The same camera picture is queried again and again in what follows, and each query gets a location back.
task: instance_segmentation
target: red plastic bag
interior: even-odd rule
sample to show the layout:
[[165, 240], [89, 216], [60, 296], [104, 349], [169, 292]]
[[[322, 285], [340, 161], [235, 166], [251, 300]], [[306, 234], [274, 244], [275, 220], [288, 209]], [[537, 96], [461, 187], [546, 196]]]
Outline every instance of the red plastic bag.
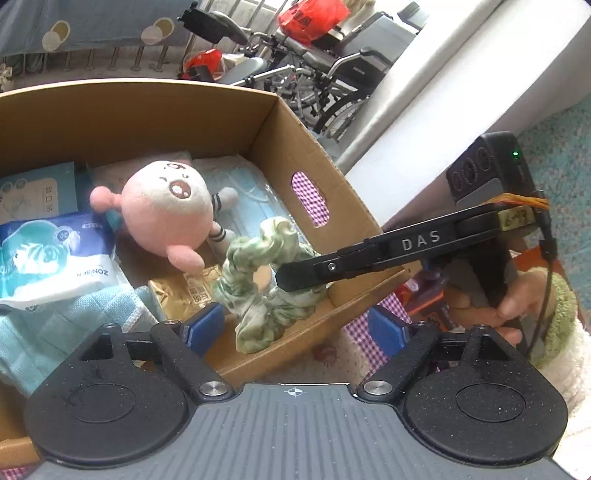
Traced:
[[209, 72], [211, 72], [212, 76], [215, 78], [215, 73], [218, 70], [220, 62], [222, 61], [222, 52], [216, 48], [212, 48], [208, 51], [202, 51], [201, 53], [189, 57], [185, 60], [183, 64], [184, 74], [181, 77], [184, 80], [190, 79], [190, 76], [187, 76], [187, 71], [191, 67], [197, 67], [199, 65], [205, 65]]
[[309, 46], [348, 16], [341, 0], [301, 0], [278, 19], [284, 34]]

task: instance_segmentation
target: pink checkered fabric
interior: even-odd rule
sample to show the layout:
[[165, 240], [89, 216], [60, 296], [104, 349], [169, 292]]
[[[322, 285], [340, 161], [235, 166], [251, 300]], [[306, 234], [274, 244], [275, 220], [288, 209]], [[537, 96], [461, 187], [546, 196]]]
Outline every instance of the pink checkered fabric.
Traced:
[[326, 201], [304, 172], [299, 171], [293, 176], [291, 187], [310, 215], [314, 226], [326, 225], [329, 221]]
[[[410, 323], [408, 314], [394, 293], [388, 295], [379, 304], [397, 315], [401, 320]], [[379, 367], [388, 361], [388, 357], [386, 357], [384, 352], [382, 352], [382, 349], [378, 347], [378, 344], [374, 342], [374, 339], [371, 338], [371, 335], [369, 334], [367, 312], [345, 325], [345, 332], [351, 336], [353, 341], [359, 346], [365, 355], [365, 358], [367, 358], [371, 367], [368, 376], [372, 375]]]
[[2, 470], [2, 474], [6, 477], [6, 480], [20, 480], [24, 478], [24, 476], [31, 471], [31, 467], [23, 466], [20, 468], [9, 468], [6, 470]]
[[[310, 215], [314, 225], [325, 225], [329, 221], [329, 210], [326, 207], [326, 201], [306, 174], [301, 171], [297, 172], [291, 180], [291, 187], [300, 199], [306, 212], [308, 212], [308, 215]], [[383, 299], [380, 305], [390, 310], [402, 320], [410, 322], [408, 314], [394, 293]], [[359, 345], [359, 348], [361, 348], [361, 351], [367, 357], [371, 366], [370, 375], [386, 363], [388, 359], [368, 332], [367, 313], [364, 313], [361, 317], [356, 318], [350, 324], [346, 325], [345, 331], [351, 335], [355, 343]]]

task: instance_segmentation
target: human hand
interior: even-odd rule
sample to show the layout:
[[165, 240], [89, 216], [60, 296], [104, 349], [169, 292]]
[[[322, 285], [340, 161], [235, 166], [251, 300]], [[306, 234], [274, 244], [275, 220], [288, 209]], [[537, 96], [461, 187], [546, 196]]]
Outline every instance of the human hand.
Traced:
[[[449, 313], [453, 322], [470, 328], [473, 325], [490, 325], [494, 327], [509, 343], [517, 345], [522, 334], [518, 329], [503, 326], [505, 322], [529, 313], [536, 317], [540, 314], [544, 301], [544, 290], [548, 272], [531, 270], [520, 274], [509, 286], [507, 294], [498, 308], [477, 308], [470, 303], [470, 297], [456, 287], [448, 286], [445, 298], [449, 305]], [[556, 292], [554, 286], [550, 291], [550, 299], [545, 317], [551, 316], [556, 309]]]

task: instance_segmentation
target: handle hole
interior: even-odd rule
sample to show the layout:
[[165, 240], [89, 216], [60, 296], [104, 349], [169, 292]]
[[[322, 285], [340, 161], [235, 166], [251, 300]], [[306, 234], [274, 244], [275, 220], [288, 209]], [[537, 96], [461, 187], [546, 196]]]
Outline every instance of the handle hole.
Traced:
[[326, 207], [326, 200], [304, 172], [298, 171], [294, 174], [291, 178], [291, 188], [300, 200], [314, 226], [321, 227], [326, 225], [330, 218], [330, 212]]

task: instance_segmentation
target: gold package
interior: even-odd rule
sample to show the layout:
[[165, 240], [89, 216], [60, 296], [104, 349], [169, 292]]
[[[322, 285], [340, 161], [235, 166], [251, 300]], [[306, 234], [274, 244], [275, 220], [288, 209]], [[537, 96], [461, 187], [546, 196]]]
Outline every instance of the gold package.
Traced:
[[150, 280], [166, 316], [185, 322], [213, 301], [212, 284], [222, 276], [222, 267], [205, 268], [201, 275], [181, 274]]

